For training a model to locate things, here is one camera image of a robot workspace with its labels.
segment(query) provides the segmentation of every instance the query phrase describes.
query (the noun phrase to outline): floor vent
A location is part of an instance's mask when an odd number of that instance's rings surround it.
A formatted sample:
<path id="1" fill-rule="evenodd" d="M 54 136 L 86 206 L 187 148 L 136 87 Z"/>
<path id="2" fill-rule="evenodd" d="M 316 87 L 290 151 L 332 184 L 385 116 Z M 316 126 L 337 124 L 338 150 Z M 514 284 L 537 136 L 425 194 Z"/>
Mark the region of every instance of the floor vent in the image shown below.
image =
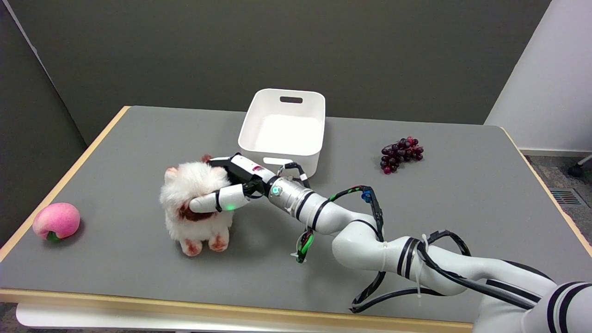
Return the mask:
<path id="1" fill-rule="evenodd" d="M 587 207 L 586 202 L 573 188 L 549 188 L 557 202 L 564 207 Z"/>

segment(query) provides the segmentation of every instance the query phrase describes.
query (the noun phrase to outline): blue connector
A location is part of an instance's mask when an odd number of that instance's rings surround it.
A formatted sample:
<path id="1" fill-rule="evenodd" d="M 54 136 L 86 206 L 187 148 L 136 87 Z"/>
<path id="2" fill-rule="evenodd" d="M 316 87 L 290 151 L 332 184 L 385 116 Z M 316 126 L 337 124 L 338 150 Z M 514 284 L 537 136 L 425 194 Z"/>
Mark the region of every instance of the blue connector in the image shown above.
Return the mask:
<path id="1" fill-rule="evenodd" d="M 372 197 L 370 196 L 370 191 L 362 192 L 362 199 L 364 199 L 364 201 L 366 203 L 370 203 L 372 201 Z"/>

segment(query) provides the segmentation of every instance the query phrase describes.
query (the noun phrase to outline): wooden table edge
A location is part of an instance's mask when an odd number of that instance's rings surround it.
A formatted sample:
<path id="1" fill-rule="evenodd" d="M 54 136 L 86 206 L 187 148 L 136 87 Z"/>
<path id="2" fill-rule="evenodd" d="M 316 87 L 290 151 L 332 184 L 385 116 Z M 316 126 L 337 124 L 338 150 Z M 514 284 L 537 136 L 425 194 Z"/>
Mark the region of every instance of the wooden table edge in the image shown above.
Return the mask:
<path id="1" fill-rule="evenodd" d="M 88 149 L 72 165 L 70 170 L 62 177 L 56 186 L 49 192 L 43 201 L 33 210 L 25 222 L 17 229 L 6 244 L 0 248 L 0 262 L 13 249 L 22 236 L 33 224 L 33 219 L 37 213 L 50 204 L 58 193 L 63 189 L 68 181 L 76 174 L 78 169 L 84 164 L 88 157 L 93 153 L 96 147 L 107 136 L 111 129 L 119 122 L 129 106 L 123 107 L 115 117 L 107 124 L 103 131 L 91 143 Z M 506 136 L 510 139 L 516 150 L 522 156 L 524 162 L 529 166 L 541 186 L 545 189 L 549 197 L 555 203 L 557 209 L 561 212 L 565 221 L 576 234 L 584 248 L 592 256 L 592 246 L 586 241 L 580 230 L 576 227 L 574 221 L 561 209 L 553 195 L 538 176 L 530 163 L 518 149 L 514 140 L 500 127 Z M 301 325 L 325 325 L 325 326 L 348 326 L 360 329 L 389 329 L 399 331 L 421 332 L 421 333 L 470 333 L 471 323 L 462 322 L 444 322 L 430 321 L 421 319 L 389 318 L 380 316 L 358 316 L 339 313 L 307 312 L 296 310 L 279 310 L 250 308 L 244 306 L 214 305 L 191 302 L 176 302 L 157 299 L 141 299 L 135 297 L 109 296 L 99 294 L 83 293 L 64 293 L 64 292 L 46 292 L 41 290 L 20 290 L 20 289 L 0 289 L 0 300 L 3 302 L 14 303 L 33 303 L 47 305 L 69 305 L 89 308 L 107 308 L 120 310 L 136 310 L 146 312 L 173 313 L 181 315 L 199 315 L 211 316 L 216 318 L 261 320 L 284 322 L 289 324 Z"/>

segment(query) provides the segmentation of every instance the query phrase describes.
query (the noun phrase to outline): chair wheel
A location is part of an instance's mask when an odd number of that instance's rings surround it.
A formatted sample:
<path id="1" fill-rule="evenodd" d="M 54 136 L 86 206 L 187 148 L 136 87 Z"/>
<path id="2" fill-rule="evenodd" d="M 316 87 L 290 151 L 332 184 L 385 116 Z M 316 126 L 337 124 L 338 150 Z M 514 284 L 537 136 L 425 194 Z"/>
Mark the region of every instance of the chair wheel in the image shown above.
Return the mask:
<path id="1" fill-rule="evenodd" d="M 582 170 L 581 165 L 576 164 L 574 166 L 570 166 L 570 168 L 567 169 L 567 173 L 574 177 L 582 177 L 582 175 L 584 174 L 584 170 Z"/>

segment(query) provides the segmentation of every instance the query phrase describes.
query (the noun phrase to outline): white plastic bin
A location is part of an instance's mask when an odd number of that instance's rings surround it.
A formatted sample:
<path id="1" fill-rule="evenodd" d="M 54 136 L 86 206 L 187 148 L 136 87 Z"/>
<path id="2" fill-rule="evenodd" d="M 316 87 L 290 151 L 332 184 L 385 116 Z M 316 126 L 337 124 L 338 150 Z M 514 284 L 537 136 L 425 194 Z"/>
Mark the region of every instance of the white plastic bin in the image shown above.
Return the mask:
<path id="1" fill-rule="evenodd" d="M 253 97 L 240 129 L 241 154 L 277 172 L 294 161 L 308 177 L 317 171 L 325 132 L 325 97 L 318 92 L 263 89 Z M 286 174 L 297 176 L 297 171 Z"/>

